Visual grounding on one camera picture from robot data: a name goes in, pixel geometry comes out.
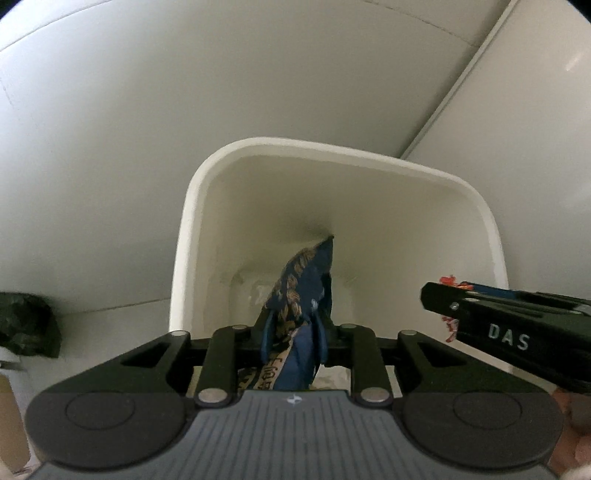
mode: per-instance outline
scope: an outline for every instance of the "logo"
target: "logo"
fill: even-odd
[[[292,406],[296,406],[298,403],[303,402],[304,399],[302,397],[300,397],[299,395],[293,394],[291,397],[289,397],[287,399],[287,403],[292,405]]]
[[[513,333],[513,330],[510,328],[506,330],[506,332],[501,335],[502,330],[501,327],[498,325],[491,323],[490,328],[488,330],[488,338],[492,340],[501,339],[501,343],[507,343],[509,346],[516,346],[519,350],[525,351],[530,347],[529,341],[530,336],[526,334],[519,335],[518,333]]]

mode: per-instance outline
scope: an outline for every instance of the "finger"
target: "finger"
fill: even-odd
[[[560,410],[563,413],[570,412],[570,404],[571,404],[572,398],[573,398],[571,396],[570,392],[567,392],[566,390],[563,390],[562,388],[557,388],[552,393],[552,398],[556,400],[556,402],[558,403],[558,406],[560,407]]]
[[[585,436],[579,440],[574,450],[574,458],[579,465],[591,463],[591,436]]]
[[[573,393],[570,398],[570,418],[573,427],[581,435],[591,434],[591,397]]]
[[[580,435],[565,421],[562,434],[548,464],[556,474],[561,475],[566,470],[580,465],[576,459],[576,449],[580,439]]]

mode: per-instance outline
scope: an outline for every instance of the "bin rim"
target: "bin rim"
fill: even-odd
[[[484,221],[492,254],[494,286],[508,288],[505,258],[495,218],[484,198],[468,182],[434,168],[364,150],[288,138],[253,137],[235,141],[214,152],[201,164],[189,183],[174,260],[169,331],[186,330],[196,335],[195,338],[204,335],[204,332],[192,332],[191,324],[195,280],[192,270],[197,261],[198,244],[193,241],[193,238],[198,239],[201,233],[204,199],[212,180],[221,172],[243,158],[257,155],[300,157],[307,160],[371,168],[431,181],[455,190],[476,206]]]

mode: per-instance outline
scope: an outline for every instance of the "ribbed gray surface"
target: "ribbed gray surface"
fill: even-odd
[[[235,406],[200,413],[182,441],[119,472],[44,465],[32,480],[550,480],[536,466],[506,474],[442,465],[417,450],[390,414],[354,405],[341,391],[247,391]]]

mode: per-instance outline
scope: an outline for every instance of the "white surface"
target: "white surface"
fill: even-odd
[[[21,0],[0,19],[0,50],[52,22],[111,0]]]
[[[568,2],[520,0],[405,156],[478,189],[513,288],[591,297],[590,46]]]
[[[91,4],[25,0],[4,43]],[[168,297],[211,153],[254,135],[400,153],[474,51],[361,0],[112,0],[34,31],[0,52],[0,291],[62,313]]]
[[[471,45],[482,43],[509,0],[365,0],[408,13]]]
[[[495,221],[457,177],[348,148],[254,138],[214,153],[191,181],[169,329],[202,338],[254,324],[265,287],[329,234],[337,325],[445,340],[444,323],[418,299],[426,282],[454,273],[506,287]]]
[[[58,318],[60,357],[22,357],[35,392],[164,335],[169,305],[161,300]]]

